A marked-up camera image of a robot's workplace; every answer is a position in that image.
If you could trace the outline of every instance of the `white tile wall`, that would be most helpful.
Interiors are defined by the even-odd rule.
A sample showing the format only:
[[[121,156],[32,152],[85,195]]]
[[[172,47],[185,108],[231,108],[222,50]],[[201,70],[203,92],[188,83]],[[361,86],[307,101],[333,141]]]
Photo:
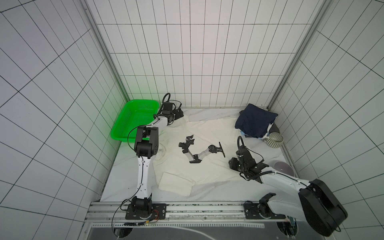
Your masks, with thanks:
[[[124,96],[77,0],[1,1],[0,12],[0,234],[77,239]]]
[[[335,0],[272,108],[300,176],[324,181],[348,212],[337,240],[384,232],[383,5]]]
[[[268,105],[321,5],[319,0],[88,2],[131,99],[158,101],[170,92],[194,107]]]

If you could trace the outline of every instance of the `green plastic basket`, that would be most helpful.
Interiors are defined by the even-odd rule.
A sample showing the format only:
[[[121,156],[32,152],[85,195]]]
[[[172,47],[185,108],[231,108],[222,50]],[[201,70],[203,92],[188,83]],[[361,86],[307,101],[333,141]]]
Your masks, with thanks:
[[[139,125],[151,123],[158,109],[159,103],[154,100],[136,99],[127,102],[113,125],[111,137],[127,142],[129,132]],[[129,142],[135,142],[136,132],[137,129],[131,132]]]

